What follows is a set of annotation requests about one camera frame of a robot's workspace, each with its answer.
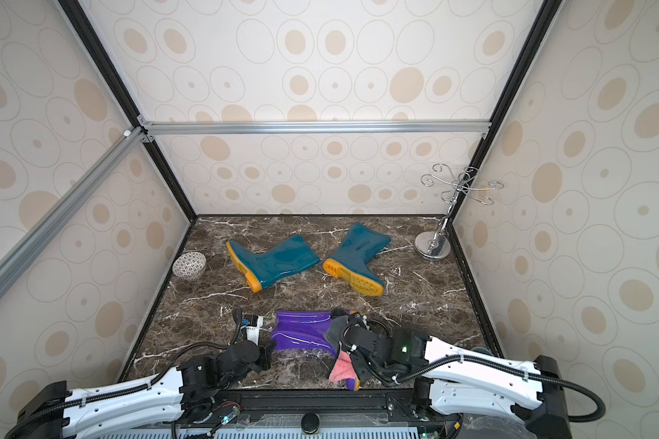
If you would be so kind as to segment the pink microfiber cloth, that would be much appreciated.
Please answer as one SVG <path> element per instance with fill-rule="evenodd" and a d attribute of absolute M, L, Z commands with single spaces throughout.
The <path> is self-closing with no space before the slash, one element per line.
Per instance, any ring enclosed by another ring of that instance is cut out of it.
<path fill-rule="evenodd" d="M 361 386 L 361 382 L 351 362 L 350 354 L 342 349 L 342 342 L 340 341 L 340 336 L 348 323 L 348 315 L 335 316 L 323 336 L 336 352 L 336 361 L 329 375 L 329 380 L 331 382 L 345 382 L 350 391 L 357 391 Z"/>

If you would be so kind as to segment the purple rubber boot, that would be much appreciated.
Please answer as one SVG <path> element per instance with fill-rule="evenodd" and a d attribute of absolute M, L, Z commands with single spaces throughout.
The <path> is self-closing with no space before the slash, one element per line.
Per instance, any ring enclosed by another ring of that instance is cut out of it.
<path fill-rule="evenodd" d="M 335 316 L 344 315 L 350 314 L 342 309 L 322 312 L 278 311 L 271 338 L 276 342 L 277 350 L 320 349 L 331 353 L 336 361 L 336 352 L 323 335 Z"/>

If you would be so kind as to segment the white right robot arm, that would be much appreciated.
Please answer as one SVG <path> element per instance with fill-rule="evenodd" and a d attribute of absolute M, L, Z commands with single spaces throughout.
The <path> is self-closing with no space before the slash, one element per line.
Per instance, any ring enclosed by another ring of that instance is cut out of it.
<path fill-rule="evenodd" d="M 503 417 L 537 438 L 569 438 L 571 424 L 598 421 L 600 396 L 560 376 L 553 358 L 506 360 L 410 329 L 388 330 L 359 313 L 334 315 L 325 340 L 360 380 L 412 385 L 414 404 L 442 415 Z"/>

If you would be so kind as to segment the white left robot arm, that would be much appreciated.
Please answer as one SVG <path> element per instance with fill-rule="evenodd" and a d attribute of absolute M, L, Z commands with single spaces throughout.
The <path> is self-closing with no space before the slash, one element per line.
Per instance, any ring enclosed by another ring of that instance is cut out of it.
<path fill-rule="evenodd" d="M 243 339 L 218 355 L 194 356 L 153 377 L 70 389 L 67 382 L 43 388 L 18 413 L 7 438 L 98 438 L 157 423 L 200 424 L 216 411 L 218 393 L 251 372 L 270 369 L 274 342 Z"/>

